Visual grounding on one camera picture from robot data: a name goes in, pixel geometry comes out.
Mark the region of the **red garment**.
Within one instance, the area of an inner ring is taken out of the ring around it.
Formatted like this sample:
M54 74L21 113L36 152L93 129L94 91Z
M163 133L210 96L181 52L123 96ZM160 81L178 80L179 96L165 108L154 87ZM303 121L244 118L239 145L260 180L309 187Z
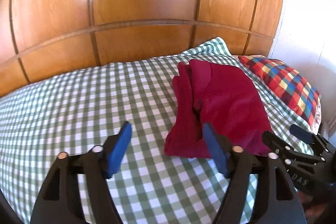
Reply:
M205 123L252 155L270 151L262 134L271 130L265 107L252 80L238 67L192 59L178 64L173 77L177 117L168 133L168 156L209 158Z

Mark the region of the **colourful plaid pillow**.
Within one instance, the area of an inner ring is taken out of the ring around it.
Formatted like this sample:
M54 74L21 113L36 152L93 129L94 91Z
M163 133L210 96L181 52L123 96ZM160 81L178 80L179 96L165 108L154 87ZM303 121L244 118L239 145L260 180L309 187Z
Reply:
M239 60L284 104L307 121L312 133L318 133L322 121L321 94L298 70L281 60L259 55L239 56Z

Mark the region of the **green white checkered bedsheet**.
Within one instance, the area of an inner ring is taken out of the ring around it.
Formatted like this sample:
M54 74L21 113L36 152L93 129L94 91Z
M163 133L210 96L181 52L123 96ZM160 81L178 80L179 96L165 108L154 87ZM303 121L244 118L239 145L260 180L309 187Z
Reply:
M1 191L29 223L60 152L78 155L132 125L121 168L108 187L125 223L211 223L228 186L209 159L169 157L176 120L171 86L189 55L112 63L52 77L1 99Z

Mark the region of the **green checkered pillow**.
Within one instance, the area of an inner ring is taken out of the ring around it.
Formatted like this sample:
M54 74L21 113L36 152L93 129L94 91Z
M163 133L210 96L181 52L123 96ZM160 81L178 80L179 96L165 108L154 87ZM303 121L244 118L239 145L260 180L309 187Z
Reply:
M208 40L195 48L183 51L181 55L224 55L232 57L226 42L221 37Z

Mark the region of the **wooden panelled wardrobe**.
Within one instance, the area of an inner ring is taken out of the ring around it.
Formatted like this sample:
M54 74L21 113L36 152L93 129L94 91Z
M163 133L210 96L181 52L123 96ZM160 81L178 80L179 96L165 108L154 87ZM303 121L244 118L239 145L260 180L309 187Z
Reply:
M54 75L172 55L214 37L267 55L283 0L1 0L1 94Z

